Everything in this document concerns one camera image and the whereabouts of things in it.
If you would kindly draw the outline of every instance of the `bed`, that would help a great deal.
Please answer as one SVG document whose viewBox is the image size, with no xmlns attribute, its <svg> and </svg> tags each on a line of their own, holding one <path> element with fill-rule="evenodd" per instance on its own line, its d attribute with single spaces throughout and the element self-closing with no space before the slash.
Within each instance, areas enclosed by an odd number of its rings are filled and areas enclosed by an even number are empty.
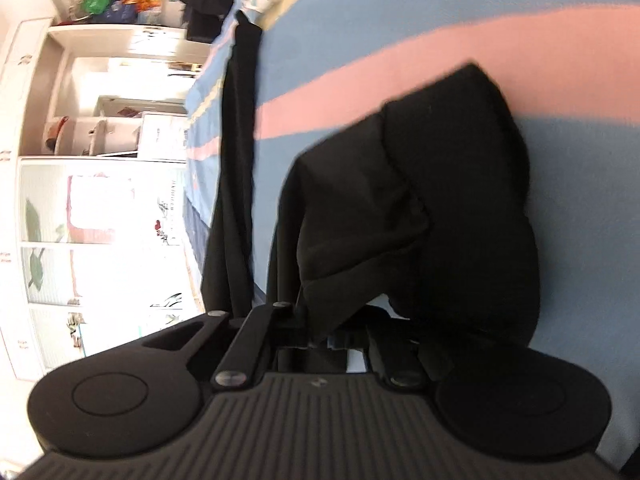
<svg viewBox="0 0 640 480">
<path fill-rule="evenodd" d="M 184 216 L 200 265 L 234 14 L 186 100 Z M 473 59 L 500 85 L 529 149 L 542 274 L 532 346 L 606 384 L 613 415 L 598 452 L 621 466 L 640 441 L 640 0 L 282 0 L 249 18 L 265 31 L 257 285 L 265 287 L 278 195 L 295 156 Z"/>
</svg>

